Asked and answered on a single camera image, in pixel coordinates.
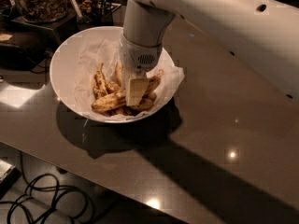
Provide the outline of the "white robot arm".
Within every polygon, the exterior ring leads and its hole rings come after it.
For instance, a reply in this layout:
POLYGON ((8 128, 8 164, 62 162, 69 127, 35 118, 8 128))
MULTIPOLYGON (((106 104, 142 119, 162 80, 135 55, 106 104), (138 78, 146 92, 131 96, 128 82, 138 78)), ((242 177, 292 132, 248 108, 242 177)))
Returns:
POLYGON ((128 0, 121 34, 128 76, 157 65, 175 16, 299 101, 299 10, 275 0, 128 0))

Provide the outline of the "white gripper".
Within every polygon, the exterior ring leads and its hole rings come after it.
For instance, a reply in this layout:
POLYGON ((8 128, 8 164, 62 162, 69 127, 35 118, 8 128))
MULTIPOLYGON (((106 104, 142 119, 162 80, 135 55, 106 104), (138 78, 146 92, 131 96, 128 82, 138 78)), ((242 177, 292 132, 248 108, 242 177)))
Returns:
MULTIPOLYGON (((155 45, 141 45, 130 41, 121 32, 120 61, 126 73, 141 73, 151 71, 158 63, 162 53, 162 41, 155 45)), ((126 83, 126 104, 138 105, 145 94, 149 80, 146 77, 129 77, 126 83)))

